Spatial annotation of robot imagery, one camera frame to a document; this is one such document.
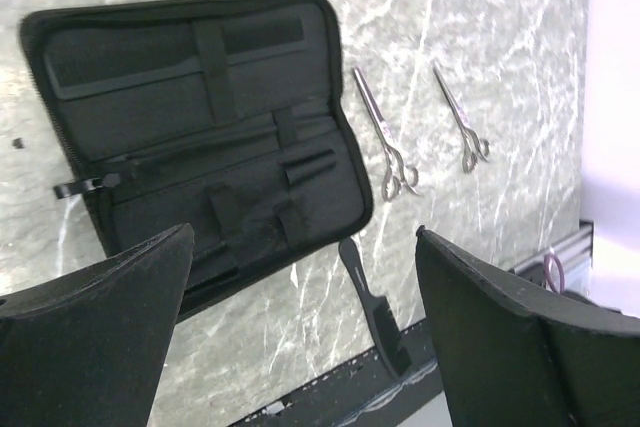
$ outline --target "brush handle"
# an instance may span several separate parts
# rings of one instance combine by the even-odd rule
[[[342,263],[347,268],[349,276],[353,281],[353,285],[356,287],[358,296],[363,304],[369,303],[374,300],[374,296],[369,290],[367,284],[367,278],[364,275],[364,269],[362,268],[362,260],[360,260],[360,252],[358,252],[358,246],[351,237],[347,237],[340,241],[338,246],[338,252]]]

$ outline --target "open black case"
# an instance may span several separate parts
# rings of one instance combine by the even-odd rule
[[[35,12],[21,40],[107,255],[193,227],[182,319],[369,221],[327,0]]]

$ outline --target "small black object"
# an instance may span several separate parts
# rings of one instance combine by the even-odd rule
[[[327,0],[35,12],[22,47],[107,255],[195,231],[180,320],[362,229],[373,196],[340,104]]]
[[[355,242],[351,238],[344,239],[340,242],[338,250],[360,297],[367,325],[380,358],[392,376],[401,377],[411,367],[411,357],[402,343],[402,335],[389,301],[386,297],[373,295],[369,290]]]
[[[455,427],[638,425],[640,320],[549,292],[427,230],[416,267]]]
[[[2,427],[147,425],[193,230],[0,298]]]

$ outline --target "case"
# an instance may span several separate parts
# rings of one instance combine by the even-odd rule
[[[327,0],[35,12],[21,41],[111,256],[195,231],[181,319],[347,237],[373,199]]]

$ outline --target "table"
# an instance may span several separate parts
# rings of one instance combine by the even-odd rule
[[[51,192],[71,174],[16,26],[33,10],[123,1],[135,0],[0,0],[0,294],[104,257],[82,202]],[[388,295],[401,327],[424,316],[419,224],[505,268],[577,229],[587,0],[330,1],[341,20],[343,106],[376,195],[357,241],[372,290]],[[470,175],[435,59],[492,143],[491,162]],[[381,201],[384,156],[349,73],[356,64],[420,170],[420,198]],[[176,327],[150,425],[226,425],[371,344],[328,246]]]

